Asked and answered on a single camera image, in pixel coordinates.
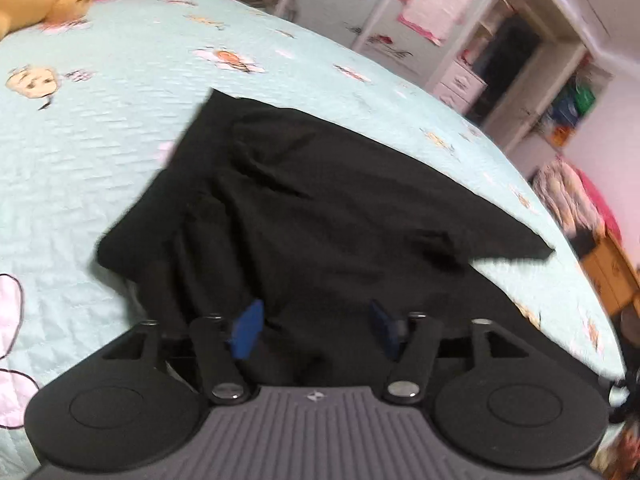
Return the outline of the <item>white desk shelf unit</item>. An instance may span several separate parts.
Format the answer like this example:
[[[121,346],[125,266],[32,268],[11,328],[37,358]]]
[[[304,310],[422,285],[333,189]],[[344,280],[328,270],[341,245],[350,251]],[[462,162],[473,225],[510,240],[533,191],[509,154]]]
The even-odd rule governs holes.
[[[485,84],[465,118],[512,151],[589,60],[587,32],[566,0],[494,0],[460,53]]]

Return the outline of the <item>black garment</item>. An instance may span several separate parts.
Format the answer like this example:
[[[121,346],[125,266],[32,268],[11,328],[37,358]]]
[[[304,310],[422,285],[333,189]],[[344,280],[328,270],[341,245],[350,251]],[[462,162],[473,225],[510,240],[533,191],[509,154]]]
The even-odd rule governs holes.
[[[422,312],[448,337],[489,318],[602,388],[610,373],[537,330],[474,268],[551,256],[529,226],[423,162],[220,91],[96,248],[171,339],[260,301],[264,327],[242,363],[258,384],[381,389],[393,360],[376,331]]]

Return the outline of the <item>white wardrobe with posters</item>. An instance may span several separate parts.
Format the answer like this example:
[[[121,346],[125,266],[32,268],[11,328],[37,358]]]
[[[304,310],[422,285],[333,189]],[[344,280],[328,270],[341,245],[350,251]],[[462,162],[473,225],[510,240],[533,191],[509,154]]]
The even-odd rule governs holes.
[[[239,0],[377,62],[428,93],[492,0]]]

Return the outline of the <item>orange wooden cabinet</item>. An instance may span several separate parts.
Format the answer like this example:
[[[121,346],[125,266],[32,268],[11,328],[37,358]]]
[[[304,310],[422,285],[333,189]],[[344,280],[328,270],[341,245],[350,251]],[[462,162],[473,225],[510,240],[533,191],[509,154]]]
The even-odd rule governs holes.
[[[639,314],[639,274],[610,231],[580,259],[580,265],[610,318],[628,309]]]

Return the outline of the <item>pile of pink clothes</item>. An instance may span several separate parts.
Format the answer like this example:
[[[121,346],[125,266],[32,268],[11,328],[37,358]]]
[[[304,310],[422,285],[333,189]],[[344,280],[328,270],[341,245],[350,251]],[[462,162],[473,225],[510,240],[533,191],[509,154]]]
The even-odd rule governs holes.
[[[558,156],[537,168],[528,183],[548,209],[578,258],[606,234],[623,241],[615,214],[587,175]]]

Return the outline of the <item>light green quilted bedspread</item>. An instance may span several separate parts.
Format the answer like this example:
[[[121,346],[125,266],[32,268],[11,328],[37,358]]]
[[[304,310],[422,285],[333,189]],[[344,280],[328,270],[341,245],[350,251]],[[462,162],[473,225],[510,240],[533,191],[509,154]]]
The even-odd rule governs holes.
[[[2,41],[3,76],[38,67],[55,78],[43,98],[1,92],[1,274],[22,288],[1,321],[3,478],[38,465],[17,389],[47,384],[137,321],[94,248],[215,89],[370,136],[530,226],[554,248],[547,262],[477,270],[597,373],[624,374],[611,322],[518,170],[479,128],[368,58],[235,0],[101,0],[77,24]]]

